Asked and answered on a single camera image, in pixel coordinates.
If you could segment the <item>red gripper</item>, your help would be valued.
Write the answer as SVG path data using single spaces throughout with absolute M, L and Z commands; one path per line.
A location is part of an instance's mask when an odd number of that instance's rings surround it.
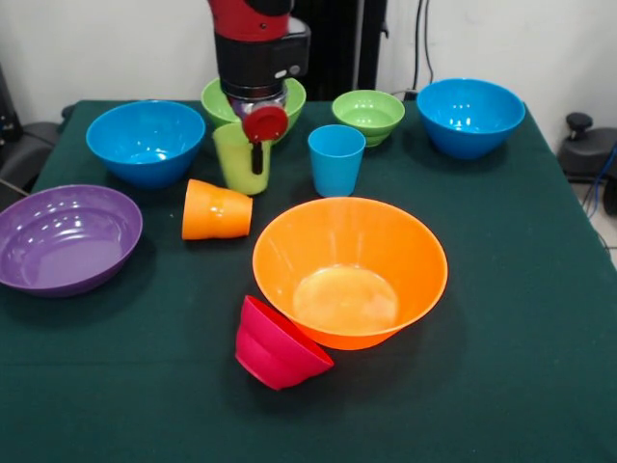
M 252 173 L 259 176 L 263 172 L 261 142 L 279 140 L 288 128 L 288 117 L 284 109 L 285 97 L 279 95 L 274 99 L 248 100 L 230 96 L 228 102 L 252 143 Z

